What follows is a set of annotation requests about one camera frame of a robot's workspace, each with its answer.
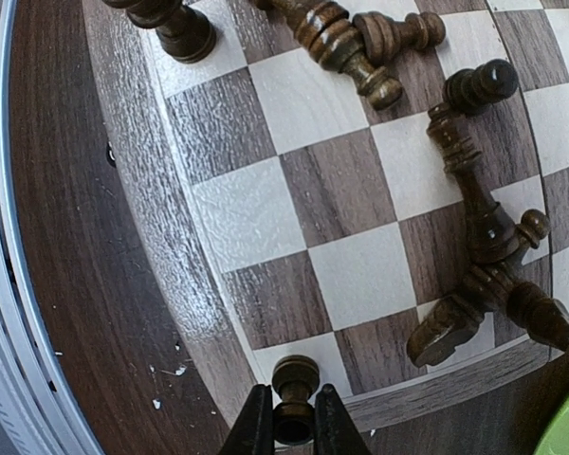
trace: wooden chessboard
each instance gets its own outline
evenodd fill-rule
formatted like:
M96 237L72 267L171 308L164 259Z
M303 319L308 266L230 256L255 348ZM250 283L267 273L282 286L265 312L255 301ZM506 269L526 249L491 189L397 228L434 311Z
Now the wooden chessboard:
M438 367L407 337L468 264L461 194L425 134L446 77L511 61L521 91L469 121L482 177L515 220L552 234L523 274L569 310L569 0L341 0L395 19L433 10L445 43L407 52L406 93L377 113L327 73L277 13L193 3L219 30L199 64L84 0L105 121L175 322L231 423L275 362L318 361L360 429L399 422L539 368L550 350L501 315Z

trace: dark wood surface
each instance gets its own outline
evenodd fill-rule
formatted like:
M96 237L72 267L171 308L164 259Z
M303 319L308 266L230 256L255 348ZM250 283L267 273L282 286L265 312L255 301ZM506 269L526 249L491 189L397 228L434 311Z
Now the dark wood surface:
M21 0L15 28L19 221L36 297L72 391L108 455L216 453L227 428L179 342L118 175L105 160L80 4ZM181 376L161 372L181 365L188 367ZM569 360L562 358L365 437L375 454L531 453L568 390ZM153 400L164 404L155 409Z

